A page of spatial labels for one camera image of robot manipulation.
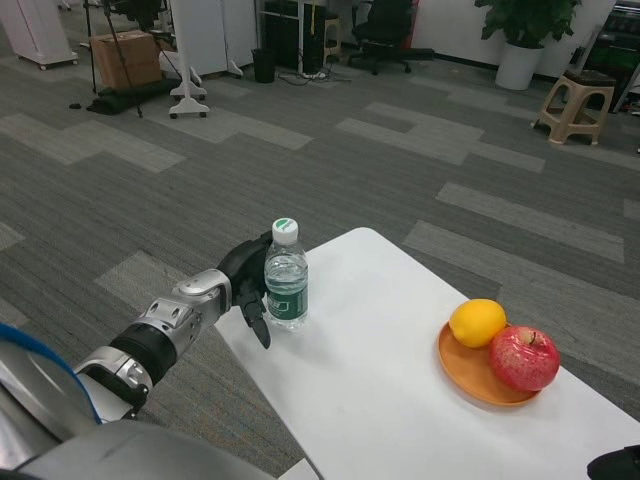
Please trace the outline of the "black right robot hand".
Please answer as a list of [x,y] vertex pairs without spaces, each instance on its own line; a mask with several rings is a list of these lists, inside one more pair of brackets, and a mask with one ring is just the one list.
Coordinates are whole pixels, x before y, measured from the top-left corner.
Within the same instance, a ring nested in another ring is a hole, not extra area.
[[639,446],[628,446],[597,457],[588,464],[587,475],[591,480],[639,480]]

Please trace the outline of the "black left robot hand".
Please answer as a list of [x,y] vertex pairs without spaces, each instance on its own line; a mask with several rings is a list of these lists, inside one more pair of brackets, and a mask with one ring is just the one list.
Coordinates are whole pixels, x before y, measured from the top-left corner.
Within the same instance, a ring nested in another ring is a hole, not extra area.
[[248,327],[265,349],[271,345],[271,336],[264,318],[263,298],[267,291],[264,266],[272,241],[270,231],[245,241],[231,250],[217,267],[230,281],[231,305],[240,308]]

